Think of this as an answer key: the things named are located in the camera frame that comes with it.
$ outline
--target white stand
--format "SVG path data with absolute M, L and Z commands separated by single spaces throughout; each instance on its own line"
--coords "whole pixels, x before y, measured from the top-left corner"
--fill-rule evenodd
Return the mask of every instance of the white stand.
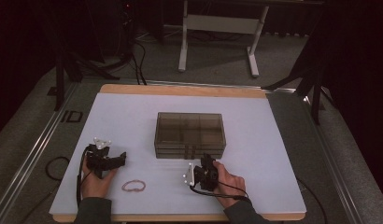
M 242 18 L 227 18 L 215 16 L 203 16 L 188 14 L 188 1 L 184 0 L 183 5 L 183 32 L 182 32 L 182 47 L 179 57 L 179 72 L 186 71 L 186 60 L 188 53 L 187 32 L 189 30 L 204 30 L 215 32 L 227 32 L 254 35 L 251 47 L 247 48 L 250 71 L 253 77 L 259 76 L 258 65 L 255 59 L 255 50 L 259 42 L 259 37 L 262 33 L 264 20 L 269 7 L 264 7 L 261 17 L 258 20 L 242 19 Z

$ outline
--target table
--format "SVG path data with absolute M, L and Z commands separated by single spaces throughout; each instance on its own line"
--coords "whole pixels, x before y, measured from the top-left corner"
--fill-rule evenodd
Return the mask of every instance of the table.
M 247 88 L 105 85 L 97 94 L 50 213 L 59 222 L 76 217 L 76 176 L 83 149 L 94 137 L 111 140 L 109 156 L 127 151 L 126 165 L 113 180 L 113 221 L 220 221 L 220 204 L 183 183 L 186 160 L 156 159 L 157 112 L 220 112 L 227 146 L 220 160 L 247 180 L 256 211 L 270 220 L 299 220 L 305 203 L 263 91 Z M 142 179 L 142 192 L 124 192 Z

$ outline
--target metal stand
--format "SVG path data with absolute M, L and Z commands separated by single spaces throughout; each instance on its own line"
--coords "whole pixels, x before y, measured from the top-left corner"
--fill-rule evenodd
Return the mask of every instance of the metal stand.
M 322 28 L 331 25 L 325 20 L 325 16 L 332 16 L 331 10 L 339 10 L 339 8 L 344 9 L 344 19 L 333 26 L 333 31 L 329 36 L 328 30 Z M 293 66 L 290 75 L 272 85 L 262 87 L 262 89 L 273 91 L 296 78 L 302 78 L 296 92 L 299 96 L 307 96 L 311 89 L 314 88 L 311 116 L 319 125 L 319 99 L 323 74 L 328 64 L 335 60 L 334 57 L 338 49 L 341 49 L 342 45 L 344 45 L 346 41 L 345 34 L 350 27 L 349 24 L 355 21 L 353 20 L 354 17 L 357 17 L 355 11 L 356 7 L 346 8 L 344 5 L 323 6 L 320 20 Z
M 187 32 L 190 30 L 204 30 L 215 32 L 227 32 L 237 34 L 254 35 L 251 47 L 247 48 L 250 72 L 253 77 L 259 76 L 258 65 L 255 59 L 255 50 L 259 42 L 259 37 L 262 33 L 264 20 L 267 15 L 269 7 L 264 7 L 261 17 L 258 20 L 241 19 L 241 18 L 228 18 L 216 16 L 203 16 L 188 14 L 188 1 L 183 1 L 183 33 L 182 33 L 182 46 L 180 49 L 178 71 L 186 71 L 186 60 L 188 53 L 188 40 Z
M 64 102 L 64 70 L 71 81 L 80 82 L 82 80 L 82 74 L 78 69 L 77 62 L 83 63 L 86 67 L 92 69 L 101 77 L 106 79 L 119 79 L 118 77 L 113 77 L 99 69 L 97 66 L 69 49 L 61 29 L 58 27 L 58 22 L 55 19 L 55 13 L 51 8 L 50 2 L 47 0 L 29 0 L 28 3 L 30 9 L 33 10 L 35 16 L 39 20 L 40 25 L 55 52 L 57 82 L 57 103 L 54 108 L 55 110 L 59 110 Z

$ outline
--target white tabletop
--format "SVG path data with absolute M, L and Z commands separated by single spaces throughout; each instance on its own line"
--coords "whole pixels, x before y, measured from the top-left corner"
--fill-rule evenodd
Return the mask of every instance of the white tabletop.
M 257 213 L 272 220 L 304 217 L 305 203 L 267 99 L 98 93 L 50 209 L 54 219 L 74 218 L 78 211 L 78 167 L 82 151 L 94 137 L 112 141 L 110 157 L 127 152 L 126 164 L 107 195 L 114 217 L 124 221 L 225 218 L 215 198 L 196 194 L 183 182 L 189 162 L 200 165 L 199 160 L 156 159 L 158 112 L 222 114 L 227 146 L 220 162 L 230 173 L 246 179 Z M 146 183 L 144 191 L 121 190 L 134 179 Z

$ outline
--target person's arm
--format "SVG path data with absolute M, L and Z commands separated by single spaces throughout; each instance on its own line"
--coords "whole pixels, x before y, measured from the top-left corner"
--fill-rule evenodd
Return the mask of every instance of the person's arm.
M 103 179 L 98 178 L 83 162 L 84 179 L 81 183 L 83 200 L 78 207 L 75 224 L 110 224 L 112 202 L 106 199 L 107 191 L 117 169 L 111 170 Z
M 240 195 L 245 196 L 245 180 L 241 176 L 231 175 L 227 172 L 223 164 L 218 161 L 213 162 L 218 169 L 219 184 L 214 189 L 216 194 Z M 224 208 L 224 214 L 229 218 L 231 224 L 263 224 L 270 223 L 255 212 L 251 203 L 235 200 L 232 198 L 217 197 Z

